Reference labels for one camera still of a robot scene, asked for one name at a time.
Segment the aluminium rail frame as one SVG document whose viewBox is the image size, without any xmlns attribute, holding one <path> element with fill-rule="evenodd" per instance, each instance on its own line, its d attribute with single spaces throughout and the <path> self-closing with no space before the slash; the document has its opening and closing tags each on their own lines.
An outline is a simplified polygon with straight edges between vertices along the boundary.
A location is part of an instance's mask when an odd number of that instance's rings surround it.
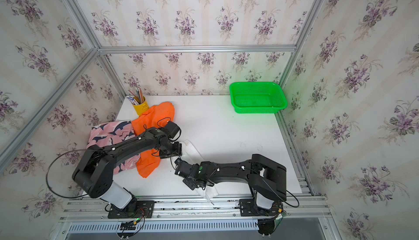
<svg viewBox="0 0 419 240">
<path fill-rule="evenodd" d="M 141 197 L 134 214 L 116 211 L 101 200 L 78 199 L 68 202 L 51 239 L 67 240 L 77 233 L 109 233 L 111 236 L 132 239 L 141 233 L 258 231 L 271 237 L 266 222 L 279 222 L 276 232 L 283 232 L 292 221 L 298 229 L 313 219 L 320 235 L 327 240 L 340 240 L 331 211 L 321 196 L 299 194 L 289 200 L 291 205 L 273 206 L 270 211 L 256 211 L 255 201 L 245 196 L 216 197 L 206 201 L 193 197 Z"/>
</svg>

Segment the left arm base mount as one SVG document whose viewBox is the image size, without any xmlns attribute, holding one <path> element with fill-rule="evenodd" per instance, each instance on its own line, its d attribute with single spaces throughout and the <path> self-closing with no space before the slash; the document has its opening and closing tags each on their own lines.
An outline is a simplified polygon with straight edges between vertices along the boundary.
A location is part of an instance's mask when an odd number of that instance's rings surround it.
<svg viewBox="0 0 419 240">
<path fill-rule="evenodd" d="M 144 201 L 134 197 L 125 208 L 118 208 L 111 204 L 108 210 L 108 219 L 151 218 L 155 203 L 152 200 Z"/>
</svg>

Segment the pink shark print garment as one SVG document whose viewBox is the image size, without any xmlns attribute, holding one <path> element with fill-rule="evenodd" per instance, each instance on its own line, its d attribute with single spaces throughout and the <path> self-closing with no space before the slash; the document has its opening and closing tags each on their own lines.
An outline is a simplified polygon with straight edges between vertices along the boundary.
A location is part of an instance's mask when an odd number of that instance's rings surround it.
<svg viewBox="0 0 419 240">
<path fill-rule="evenodd" d="M 91 128 L 88 144 L 86 148 L 97 145 L 99 147 L 115 145 L 135 137 L 131 121 L 114 121 L 101 123 Z M 113 170 L 113 174 L 118 174 L 125 170 L 134 169 L 140 159 L 139 155 L 123 161 Z"/>
</svg>

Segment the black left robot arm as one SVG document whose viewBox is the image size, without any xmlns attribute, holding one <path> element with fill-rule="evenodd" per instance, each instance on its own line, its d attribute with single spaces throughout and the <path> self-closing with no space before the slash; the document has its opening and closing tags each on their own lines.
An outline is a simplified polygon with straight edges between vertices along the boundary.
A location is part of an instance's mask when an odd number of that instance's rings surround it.
<svg viewBox="0 0 419 240">
<path fill-rule="evenodd" d="M 136 197 L 113 181 L 113 170 L 131 157 L 155 149 L 154 158 L 167 159 L 182 154 L 182 147 L 175 140 L 181 135 L 180 127 L 169 121 L 163 127 L 151 127 L 142 134 L 115 145 L 93 145 L 86 150 L 72 179 L 89 197 L 100 198 L 115 209 L 134 212 Z"/>
</svg>

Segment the yellow pencil cup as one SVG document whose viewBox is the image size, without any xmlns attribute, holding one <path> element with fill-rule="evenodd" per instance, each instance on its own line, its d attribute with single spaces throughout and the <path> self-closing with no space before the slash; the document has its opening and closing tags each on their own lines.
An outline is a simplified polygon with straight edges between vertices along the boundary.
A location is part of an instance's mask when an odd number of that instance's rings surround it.
<svg viewBox="0 0 419 240">
<path fill-rule="evenodd" d="M 145 98 L 143 98 L 143 103 L 133 105 L 133 108 L 138 116 L 141 116 L 143 113 L 149 110 L 149 105 Z"/>
</svg>

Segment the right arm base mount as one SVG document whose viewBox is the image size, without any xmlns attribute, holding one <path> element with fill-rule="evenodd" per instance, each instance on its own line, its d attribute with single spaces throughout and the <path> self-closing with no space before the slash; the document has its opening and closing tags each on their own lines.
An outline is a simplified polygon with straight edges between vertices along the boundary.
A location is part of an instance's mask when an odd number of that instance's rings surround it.
<svg viewBox="0 0 419 240">
<path fill-rule="evenodd" d="M 273 218 L 285 213 L 283 205 L 273 203 L 270 209 L 259 207 L 255 199 L 240 199 L 238 204 L 241 217 Z"/>
</svg>

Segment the orange cloth garment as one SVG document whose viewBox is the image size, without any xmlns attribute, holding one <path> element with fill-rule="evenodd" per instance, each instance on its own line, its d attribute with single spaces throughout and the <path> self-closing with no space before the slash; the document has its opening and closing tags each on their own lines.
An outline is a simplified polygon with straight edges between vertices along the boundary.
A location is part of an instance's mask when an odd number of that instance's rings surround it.
<svg viewBox="0 0 419 240">
<path fill-rule="evenodd" d="M 140 159 L 136 162 L 136 168 L 141 177 L 147 178 L 159 167 L 160 158 L 157 156 L 158 150 L 155 149 L 157 144 L 155 135 L 160 134 L 160 132 L 157 132 L 157 129 L 165 127 L 169 121 L 174 119 L 174 116 L 174 105 L 166 101 L 150 107 L 136 120 L 132 121 L 136 136 L 140 135 L 143 139 L 152 139 L 154 141 L 153 145 L 149 147 L 149 150 L 140 154 Z"/>
</svg>

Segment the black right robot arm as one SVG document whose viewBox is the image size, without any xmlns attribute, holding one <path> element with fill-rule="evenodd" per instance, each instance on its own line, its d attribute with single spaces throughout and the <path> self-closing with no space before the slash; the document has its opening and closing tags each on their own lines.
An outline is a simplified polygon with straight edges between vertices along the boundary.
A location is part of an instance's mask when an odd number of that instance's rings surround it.
<svg viewBox="0 0 419 240">
<path fill-rule="evenodd" d="M 190 164 L 177 158 L 175 167 L 175 175 L 182 177 L 191 190 L 205 190 L 219 183 L 244 183 L 254 196 L 261 195 L 273 202 L 287 201 L 287 168 L 260 154 L 227 164 L 211 161 Z"/>
</svg>

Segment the colored pencils bundle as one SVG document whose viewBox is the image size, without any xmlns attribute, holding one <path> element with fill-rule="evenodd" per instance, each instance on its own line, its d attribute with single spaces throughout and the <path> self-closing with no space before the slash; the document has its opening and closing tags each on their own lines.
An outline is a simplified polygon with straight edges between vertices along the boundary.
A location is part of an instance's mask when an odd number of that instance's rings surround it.
<svg viewBox="0 0 419 240">
<path fill-rule="evenodd" d="M 133 91 L 130 89 L 128 91 L 139 105 L 143 104 L 146 101 L 140 87 L 135 87 Z"/>
</svg>

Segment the green plastic basket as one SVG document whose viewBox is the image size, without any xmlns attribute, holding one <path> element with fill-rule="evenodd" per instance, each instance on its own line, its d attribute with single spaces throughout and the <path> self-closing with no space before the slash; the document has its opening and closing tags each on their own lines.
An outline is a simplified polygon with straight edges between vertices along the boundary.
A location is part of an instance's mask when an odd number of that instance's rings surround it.
<svg viewBox="0 0 419 240">
<path fill-rule="evenodd" d="M 277 113 L 288 106 L 282 88 L 274 82 L 234 82 L 229 91 L 236 113 Z"/>
</svg>

